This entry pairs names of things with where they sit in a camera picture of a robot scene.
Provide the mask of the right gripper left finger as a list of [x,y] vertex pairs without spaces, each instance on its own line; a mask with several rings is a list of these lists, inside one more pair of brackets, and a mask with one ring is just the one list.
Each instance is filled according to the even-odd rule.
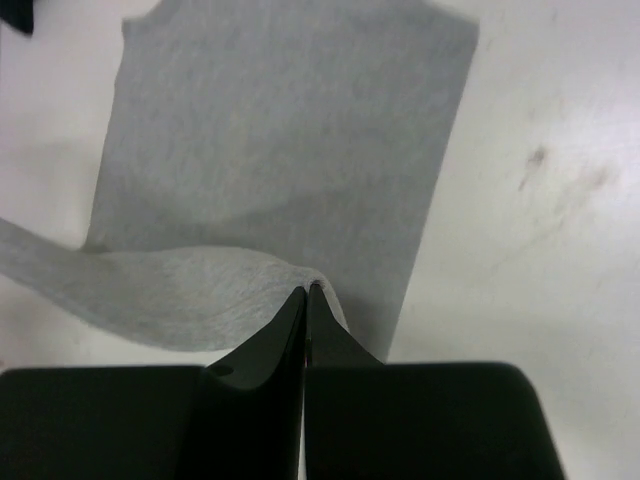
[[1,377],[5,479],[293,479],[306,294],[219,361]]

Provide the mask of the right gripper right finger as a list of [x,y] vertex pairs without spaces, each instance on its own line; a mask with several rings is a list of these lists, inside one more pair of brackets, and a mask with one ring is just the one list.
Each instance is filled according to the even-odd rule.
[[385,364],[307,304],[305,462],[310,479],[560,479],[538,396],[500,362]]

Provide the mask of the grey tank top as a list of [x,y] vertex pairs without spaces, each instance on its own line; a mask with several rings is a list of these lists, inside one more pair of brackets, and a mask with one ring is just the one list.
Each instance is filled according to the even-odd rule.
[[84,245],[1,271],[96,327],[232,348],[296,287],[385,355],[477,46],[422,1],[163,1],[124,51]]

